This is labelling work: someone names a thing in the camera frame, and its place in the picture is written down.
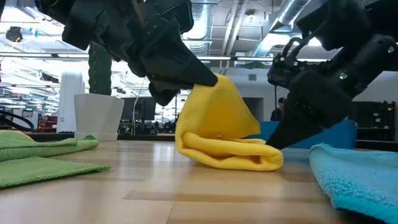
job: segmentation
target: wooden table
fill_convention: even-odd
[[[285,149],[281,170],[248,172],[201,165],[173,142],[101,143],[54,158],[110,171],[2,190],[0,223],[352,223],[322,193],[308,152]]]

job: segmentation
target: green microfiber cloth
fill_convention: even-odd
[[[80,164],[42,157],[56,156],[97,147],[99,141],[87,136],[82,141],[35,142],[16,131],[0,132],[0,189],[41,180],[108,170],[110,166]]]

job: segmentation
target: column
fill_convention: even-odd
[[[58,106],[57,133],[77,131],[75,118],[75,95],[85,93],[81,70],[68,68],[62,72],[60,102]]]

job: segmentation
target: machine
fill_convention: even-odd
[[[44,14],[65,24],[63,41],[86,50],[95,42],[116,61],[124,60],[149,91],[167,105],[179,89],[214,86],[216,76],[183,44],[193,27],[189,0],[36,0]],[[352,99],[397,61],[398,0],[366,7],[360,0],[329,0],[297,22],[303,38],[293,38],[276,55],[269,82],[290,90],[285,115],[267,144],[283,149],[344,119]],[[325,50],[340,49],[331,60],[310,65],[297,60],[316,37]],[[299,45],[290,51],[294,42]]]

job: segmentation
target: green led light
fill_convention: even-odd
[[[338,78],[341,79],[341,80],[344,80],[344,79],[346,79],[347,77],[348,77],[347,74],[345,74],[344,72],[341,72]]]
[[[394,47],[393,47],[393,46],[389,47],[387,51],[388,51],[390,54],[393,53]]]

